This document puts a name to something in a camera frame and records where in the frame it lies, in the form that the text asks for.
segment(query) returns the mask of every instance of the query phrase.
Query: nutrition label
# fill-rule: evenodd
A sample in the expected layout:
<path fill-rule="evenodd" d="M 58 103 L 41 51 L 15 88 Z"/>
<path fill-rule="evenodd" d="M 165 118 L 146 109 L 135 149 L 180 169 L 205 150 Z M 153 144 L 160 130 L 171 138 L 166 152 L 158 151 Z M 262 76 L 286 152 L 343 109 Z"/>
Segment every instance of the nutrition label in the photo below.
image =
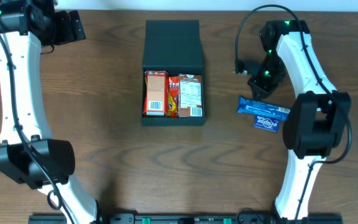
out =
<path fill-rule="evenodd" d="M 201 83 L 180 82 L 180 107 L 197 107 L 201 105 Z"/>

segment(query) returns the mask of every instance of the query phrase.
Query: brown wooden surface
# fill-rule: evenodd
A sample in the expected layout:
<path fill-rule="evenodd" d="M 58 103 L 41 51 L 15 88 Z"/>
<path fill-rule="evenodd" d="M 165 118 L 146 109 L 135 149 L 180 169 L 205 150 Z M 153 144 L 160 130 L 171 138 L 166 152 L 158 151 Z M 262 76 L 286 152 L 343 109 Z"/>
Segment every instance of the brown wooden surface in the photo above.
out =
<path fill-rule="evenodd" d="M 42 91 L 54 138 L 72 143 L 75 173 L 102 207 L 140 213 L 268 210 L 281 189 L 288 156 L 281 130 L 255 129 L 253 116 L 236 114 L 238 96 L 251 97 L 248 77 L 233 74 L 234 38 L 245 12 L 80 15 L 87 39 L 42 56 Z M 330 81 L 352 97 L 352 151 L 344 162 L 323 166 L 310 211 L 341 212 L 345 223 L 358 223 L 358 13 L 298 16 L 308 22 Z M 284 12 L 253 15 L 241 35 L 240 58 L 262 60 L 259 29 L 266 20 L 288 18 Z M 200 20 L 207 76 L 203 127 L 140 125 L 147 19 Z M 287 76 L 267 101 L 291 106 L 294 100 Z M 0 97 L 0 130 L 1 110 Z M 46 197 L 0 173 L 0 223 L 26 223 L 37 212 L 53 212 Z"/>

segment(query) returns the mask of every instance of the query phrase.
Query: blue candy bar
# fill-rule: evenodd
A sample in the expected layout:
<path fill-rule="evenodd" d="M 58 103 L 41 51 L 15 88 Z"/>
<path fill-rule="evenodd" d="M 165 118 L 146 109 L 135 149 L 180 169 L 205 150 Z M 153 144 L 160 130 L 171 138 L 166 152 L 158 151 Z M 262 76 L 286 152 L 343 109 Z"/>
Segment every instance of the blue candy bar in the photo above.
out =
<path fill-rule="evenodd" d="M 259 101 L 247 100 L 240 96 L 237 113 L 248 113 L 285 121 L 290 113 L 290 109 Z"/>

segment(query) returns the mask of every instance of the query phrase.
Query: green connector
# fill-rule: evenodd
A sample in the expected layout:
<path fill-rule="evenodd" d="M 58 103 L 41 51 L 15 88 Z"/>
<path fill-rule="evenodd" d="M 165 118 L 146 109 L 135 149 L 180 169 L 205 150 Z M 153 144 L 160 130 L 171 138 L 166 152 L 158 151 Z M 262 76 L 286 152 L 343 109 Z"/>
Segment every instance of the green connector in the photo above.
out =
<path fill-rule="evenodd" d="M 142 219 L 142 224 L 150 224 L 152 221 L 150 218 L 143 218 Z"/>
<path fill-rule="evenodd" d="M 224 218 L 223 224 L 231 224 L 231 218 Z"/>

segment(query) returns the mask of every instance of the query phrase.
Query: blue wrapper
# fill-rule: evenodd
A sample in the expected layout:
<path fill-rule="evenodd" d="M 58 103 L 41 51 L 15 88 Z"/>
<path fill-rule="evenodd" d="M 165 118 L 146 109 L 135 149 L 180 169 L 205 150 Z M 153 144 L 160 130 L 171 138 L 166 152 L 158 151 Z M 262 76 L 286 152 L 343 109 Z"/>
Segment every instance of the blue wrapper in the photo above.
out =
<path fill-rule="evenodd" d="M 247 100 L 240 96 L 237 113 L 248 113 L 285 121 L 290 113 L 290 109 L 259 101 Z"/>
<path fill-rule="evenodd" d="M 274 118 L 255 115 L 254 127 L 276 133 L 280 127 L 280 121 Z"/>

